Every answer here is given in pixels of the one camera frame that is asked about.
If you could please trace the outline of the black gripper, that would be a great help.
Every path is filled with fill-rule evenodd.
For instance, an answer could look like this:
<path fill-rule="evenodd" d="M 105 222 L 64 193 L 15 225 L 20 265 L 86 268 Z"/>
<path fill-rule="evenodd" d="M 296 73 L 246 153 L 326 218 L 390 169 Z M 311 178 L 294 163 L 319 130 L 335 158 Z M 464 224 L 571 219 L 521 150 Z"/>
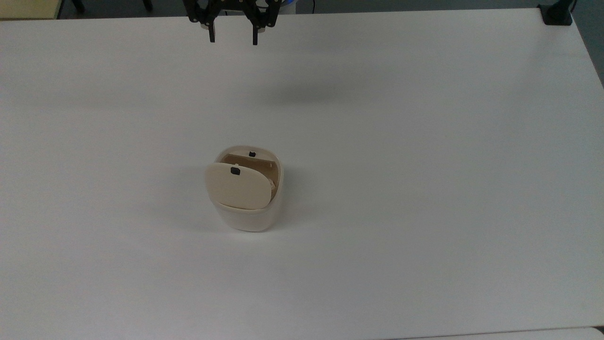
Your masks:
<path fill-rule="evenodd" d="M 209 31 L 210 41 L 215 42 L 214 20 L 220 11 L 241 11 L 252 24 L 252 44 L 258 45 L 261 30 L 276 26 L 280 13 L 280 0 L 264 0 L 265 6 L 258 6 L 256 0 L 208 0 L 201 7 L 198 0 L 186 0 L 186 13 L 190 22 L 199 23 Z"/>

